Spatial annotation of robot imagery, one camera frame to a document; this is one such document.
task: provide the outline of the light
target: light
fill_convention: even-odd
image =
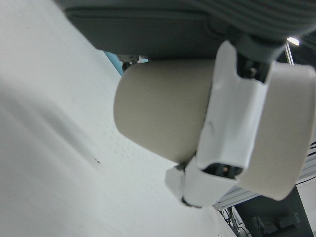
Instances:
[[[300,45],[300,42],[298,41],[298,39],[293,38],[293,37],[287,38],[287,41],[289,41],[289,42],[291,42],[292,44],[297,45],[297,46]]]

